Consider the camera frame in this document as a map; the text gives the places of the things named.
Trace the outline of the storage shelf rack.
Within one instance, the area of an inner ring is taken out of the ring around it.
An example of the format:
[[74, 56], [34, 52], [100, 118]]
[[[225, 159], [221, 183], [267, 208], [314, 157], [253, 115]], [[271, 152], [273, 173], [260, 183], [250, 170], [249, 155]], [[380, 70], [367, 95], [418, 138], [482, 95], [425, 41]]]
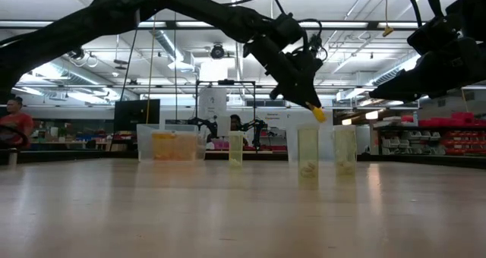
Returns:
[[448, 118], [390, 122], [375, 128], [381, 155], [486, 156], [486, 118], [462, 124]]

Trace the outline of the silver ceiling duct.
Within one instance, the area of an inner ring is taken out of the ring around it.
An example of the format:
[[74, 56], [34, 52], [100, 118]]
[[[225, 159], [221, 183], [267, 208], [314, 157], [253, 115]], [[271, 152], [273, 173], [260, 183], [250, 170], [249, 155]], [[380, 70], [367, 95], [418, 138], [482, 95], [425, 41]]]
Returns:
[[162, 47], [170, 63], [168, 68], [172, 71], [192, 73], [196, 71], [194, 66], [194, 56], [191, 52], [183, 51], [171, 41], [169, 36], [162, 30], [150, 30], [150, 34]]

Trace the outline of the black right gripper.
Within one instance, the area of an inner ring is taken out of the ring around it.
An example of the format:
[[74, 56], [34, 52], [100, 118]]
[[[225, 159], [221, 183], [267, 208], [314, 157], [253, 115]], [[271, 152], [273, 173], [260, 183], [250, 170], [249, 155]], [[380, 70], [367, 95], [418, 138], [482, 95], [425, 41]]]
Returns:
[[422, 80], [424, 56], [413, 58], [393, 78], [369, 92], [371, 98], [411, 102], [426, 94], [430, 98], [445, 96], [459, 89], [486, 80], [486, 42], [461, 37], [431, 52], [430, 89]]

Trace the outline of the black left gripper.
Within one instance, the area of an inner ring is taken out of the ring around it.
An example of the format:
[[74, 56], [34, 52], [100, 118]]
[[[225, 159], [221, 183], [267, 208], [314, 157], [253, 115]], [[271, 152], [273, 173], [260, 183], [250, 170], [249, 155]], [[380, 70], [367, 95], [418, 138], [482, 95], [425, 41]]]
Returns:
[[296, 66], [282, 52], [287, 45], [299, 41], [301, 34], [275, 41], [270, 36], [255, 36], [245, 43], [245, 56], [251, 54], [264, 67], [276, 82], [276, 87], [270, 92], [270, 98], [282, 95], [285, 100], [304, 108], [321, 108], [322, 104], [314, 88], [314, 74], [299, 74]]

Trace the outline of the black gantry frame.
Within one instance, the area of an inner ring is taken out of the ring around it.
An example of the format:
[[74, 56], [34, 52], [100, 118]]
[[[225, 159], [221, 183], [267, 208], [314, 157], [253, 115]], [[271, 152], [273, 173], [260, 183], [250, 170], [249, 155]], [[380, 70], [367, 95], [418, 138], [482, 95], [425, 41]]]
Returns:
[[202, 100], [207, 90], [226, 91], [226, 109], [255, 109], [257, 84], [252, 80], [196, 80], [194, 86], [194, 107], [196, 115], [207, 102]]

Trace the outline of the clear plastic bin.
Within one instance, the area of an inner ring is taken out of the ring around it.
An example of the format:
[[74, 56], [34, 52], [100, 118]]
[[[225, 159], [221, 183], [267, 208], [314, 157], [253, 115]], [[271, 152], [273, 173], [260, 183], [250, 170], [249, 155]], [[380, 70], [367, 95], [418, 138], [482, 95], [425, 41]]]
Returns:
[[335, 158], [335, 131], [355, 131], [354, 125], [298, 124], [286, 128], [286, 144], [290, 162], [298, 161], [298, 129], [317, 129], [319, 160], [330, 162]]
[[[137, 150], [138, 150], [138, 160], [143, 161], [162, 161], [153, 158], [153, 147], [152, 147], [152, 133], [155, 131], [168, 132], [176, 134], [179, 132], [188, 132], [190, 134], [199, 133], [205, 135], [207, 139], [207, 132], [205, 130], [199, 131], [197, 126], [189, 124], [166, 124], [164, 126], [160, 124], [138, 124], [137, 125]], [[178, 160], [168, 160], [164, 162], [174, 162]]]

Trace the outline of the yellow hanging connector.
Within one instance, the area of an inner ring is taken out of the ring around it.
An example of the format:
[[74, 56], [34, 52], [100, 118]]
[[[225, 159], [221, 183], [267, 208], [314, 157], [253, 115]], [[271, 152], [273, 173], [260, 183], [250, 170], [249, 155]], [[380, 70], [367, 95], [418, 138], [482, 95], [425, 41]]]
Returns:
[[388, 14], [389, 14], [389, 1], [388, 0], [384, 0], [385, 1], [385, 10], [384, 10], [384, 14], [385, 14], [385, 25], [384, 25], [384, 31], [382, 33], [382, 36], [383, 37], [387, 37], [389, 36], [393, 31], [394, 29], [389, 25], [389, 17], [388, 17]]

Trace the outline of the white poster board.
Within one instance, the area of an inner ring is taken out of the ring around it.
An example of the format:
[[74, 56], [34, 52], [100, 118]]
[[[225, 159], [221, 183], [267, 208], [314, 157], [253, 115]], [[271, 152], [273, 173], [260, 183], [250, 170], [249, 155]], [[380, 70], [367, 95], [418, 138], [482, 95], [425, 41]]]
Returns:
[[226, 106], [226, 89], [208, 87], [199, 92], [197, 116], [202, 119], [224, 116]]

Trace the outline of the round black ceiling lamp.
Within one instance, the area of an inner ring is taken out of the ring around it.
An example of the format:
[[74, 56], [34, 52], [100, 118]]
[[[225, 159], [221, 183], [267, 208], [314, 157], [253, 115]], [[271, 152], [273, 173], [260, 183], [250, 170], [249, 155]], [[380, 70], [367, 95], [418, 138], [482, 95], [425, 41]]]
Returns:
[[224, 58], [226, 55], [226, 51], [223, 48], [223, 45], [220, 43], [215, 43], [213, 48], [210, 51], [210, 57], [215, 60], [219, 60]]

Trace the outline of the black monitor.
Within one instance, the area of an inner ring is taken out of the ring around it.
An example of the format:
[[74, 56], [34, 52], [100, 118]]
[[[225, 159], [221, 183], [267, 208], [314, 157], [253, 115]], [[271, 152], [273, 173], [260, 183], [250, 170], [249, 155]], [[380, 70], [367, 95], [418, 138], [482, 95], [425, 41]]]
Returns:
[[114, 131], [136, 131], [138, 124], [158, 124], [159, 115], [159, 99], [116, 102]]

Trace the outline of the small pale yellow pill bottle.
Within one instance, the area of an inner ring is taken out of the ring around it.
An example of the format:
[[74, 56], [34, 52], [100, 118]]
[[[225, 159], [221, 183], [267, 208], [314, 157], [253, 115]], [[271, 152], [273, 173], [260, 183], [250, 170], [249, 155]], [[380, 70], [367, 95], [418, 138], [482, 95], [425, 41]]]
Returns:
[[298, 172], [300, 178], [318, 178], [319, 171], [319, 127], [302, 125], [297, 131]]
[[241, 167], [243, 161], [244, 134], [241, 131], [229, 132], [229, 164]]
[[355, 125], [333, 127], [334, 166], [339, 176], [354, 176], [357, 163]]

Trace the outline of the black aluminium table frame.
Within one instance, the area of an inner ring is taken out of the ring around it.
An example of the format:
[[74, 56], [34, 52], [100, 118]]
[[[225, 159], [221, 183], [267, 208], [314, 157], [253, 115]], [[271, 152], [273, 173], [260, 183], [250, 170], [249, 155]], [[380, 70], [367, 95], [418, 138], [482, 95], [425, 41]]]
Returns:
[[[24, 151], [17, 157], [18, 163], [59, 162], [82, 159], [137, 159], [135, 151], [104, 152], [100, 150]], [[284, 153], [245, 153], [244, 160], [287, 161]], [[486, 156], [419, 156], [419, 155], [358, 155], [359, 162], [403, 162], [422, 165], [443, 165], [459, 168], [486, 170]]]

